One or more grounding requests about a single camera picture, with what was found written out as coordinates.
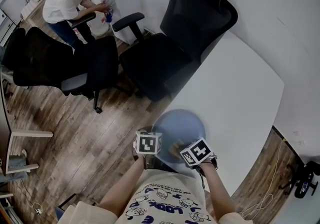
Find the white t-shirt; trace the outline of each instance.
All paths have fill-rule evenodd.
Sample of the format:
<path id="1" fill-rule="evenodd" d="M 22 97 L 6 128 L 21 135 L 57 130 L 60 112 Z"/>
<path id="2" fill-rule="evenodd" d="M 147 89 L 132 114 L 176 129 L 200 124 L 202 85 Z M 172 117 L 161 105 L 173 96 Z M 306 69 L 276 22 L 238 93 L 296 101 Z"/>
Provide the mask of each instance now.
<path id="1" fill-rule="evenodd" d="M 124 213 L 79 202 L 69 206 L 58 224 L 215 224 L 205 207 L 205 193 L 194 178 L 161 170 L 145 170 Z M 220 224 L 249 224 L 237 213 L 228 213 Z"/>
<path id="2" fill-rule="evenodd" d="M 46 0 L 42 12 L 43 19 L 56 24 L 64 20 L 72 20 L 77 17 L 77 6 L 84 0 Z"/>

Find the white desk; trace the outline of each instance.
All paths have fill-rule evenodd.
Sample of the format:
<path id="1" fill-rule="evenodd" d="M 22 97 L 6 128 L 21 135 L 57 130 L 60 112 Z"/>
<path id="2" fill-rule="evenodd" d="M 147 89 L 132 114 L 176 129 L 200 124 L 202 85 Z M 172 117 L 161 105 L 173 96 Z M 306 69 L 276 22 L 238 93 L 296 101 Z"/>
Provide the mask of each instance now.
<path id="1" fill-rule="evenodd" d="M 266 62 L 226 32 L 165 111 L 186 109 L 202 120 L 218 156 L 219 176 L 232 195 L 268 137 L 283 89 Z M 180 173 L 195 172 L 184 164 L 167 164 Z"/>
<path id="2" fill-rule="evenodd" d="M 6 107 L 6 99 L 4 97 L 4 91 L 2 87 L 2 74 L 0 73 L 0 159 L 2 160 L 2 172 L 4 175 L 7 175 L 10 173 L 28 171 L 39 168 L 38 164 L 9 167 L 9 157 L 13 138 L 15 136 L 50 138 L 53 137 L 54 134 L 51 131 L 31 131 L 12 129 L 9 122 Z"/>

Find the chair wheel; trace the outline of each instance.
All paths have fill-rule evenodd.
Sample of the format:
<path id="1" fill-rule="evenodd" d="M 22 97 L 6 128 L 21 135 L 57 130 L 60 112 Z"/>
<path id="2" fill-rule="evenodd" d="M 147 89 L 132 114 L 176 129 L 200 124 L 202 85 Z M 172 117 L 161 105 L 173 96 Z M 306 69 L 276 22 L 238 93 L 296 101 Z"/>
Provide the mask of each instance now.
<path id="1" fill-rule="evenodd" d="M 97 112 L 97 114 L 101 114 L 102 113 L 102 109 L 100 107 L 95 108 L 95 111 Z"/>
<path id="2" fill-rule="evenodd" d="M 4 96 L 5 96 L 5 98 L 9 98 L 9 97 L 13 96 L 13 93 L 12 92 L 8 92 Z"/>

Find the chair backrest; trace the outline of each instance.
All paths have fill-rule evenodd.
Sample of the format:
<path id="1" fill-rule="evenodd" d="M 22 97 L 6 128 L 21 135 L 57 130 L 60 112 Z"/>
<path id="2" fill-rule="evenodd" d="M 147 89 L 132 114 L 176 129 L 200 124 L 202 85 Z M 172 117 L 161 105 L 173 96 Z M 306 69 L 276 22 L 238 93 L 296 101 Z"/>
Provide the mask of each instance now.
<path id="1" fill-rule="evenodd" d="M 61 81 L 70 77 L 72 48 L 36 27 L 32 27 L 25 37 L 23 33 L 24 29 L 14 31 L 8 42 L 8 46 L 12 46 L 5 51 L 8 58 L 14 56 L 14 83 L 18 86 L 47 85 L 60 88 Z"/>
<path id="2" fill-rule="evenodd" d="M 170 0 L 161 30 L 193 60 L 238 20 L 227 0 Z"/>

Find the hand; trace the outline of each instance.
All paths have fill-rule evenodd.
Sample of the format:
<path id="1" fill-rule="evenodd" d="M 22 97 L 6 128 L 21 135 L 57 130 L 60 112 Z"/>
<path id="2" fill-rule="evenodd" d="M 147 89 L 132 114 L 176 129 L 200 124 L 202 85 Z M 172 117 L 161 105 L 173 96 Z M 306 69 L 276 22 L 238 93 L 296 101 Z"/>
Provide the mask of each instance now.
<path id="1" fill-rule="evenodd" d="M 96 11 L 101 13 L 108 13 L 109 12 L 109 6 L 106 6 L 104 3 L 97 4 Z"/>

